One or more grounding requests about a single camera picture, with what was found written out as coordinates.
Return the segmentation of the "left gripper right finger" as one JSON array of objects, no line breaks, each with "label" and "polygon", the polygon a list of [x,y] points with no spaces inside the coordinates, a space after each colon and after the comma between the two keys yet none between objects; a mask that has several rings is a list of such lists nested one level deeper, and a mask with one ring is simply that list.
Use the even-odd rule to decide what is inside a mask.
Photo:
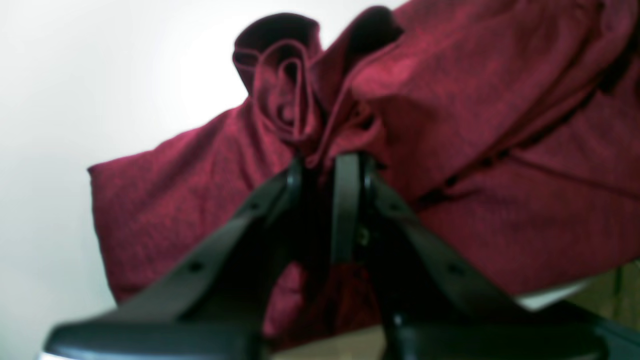
[{"label": "left gripper right finger", "polygon": [[637,360],[639,333],[567,302],[527,310],[427,228],[373,158],[334,162],[331,260],[368,271],[385,360]]}]

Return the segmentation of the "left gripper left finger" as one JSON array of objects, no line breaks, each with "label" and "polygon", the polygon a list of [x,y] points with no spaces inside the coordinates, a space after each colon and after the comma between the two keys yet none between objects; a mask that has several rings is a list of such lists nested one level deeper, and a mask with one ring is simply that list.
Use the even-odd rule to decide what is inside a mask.
[{"label": "left gripper left finger", "polygon": [[272,288],[293,260],[300,158],[250,194],[166,276],[118,308],[55,326],[42,360],[267,360]]}]

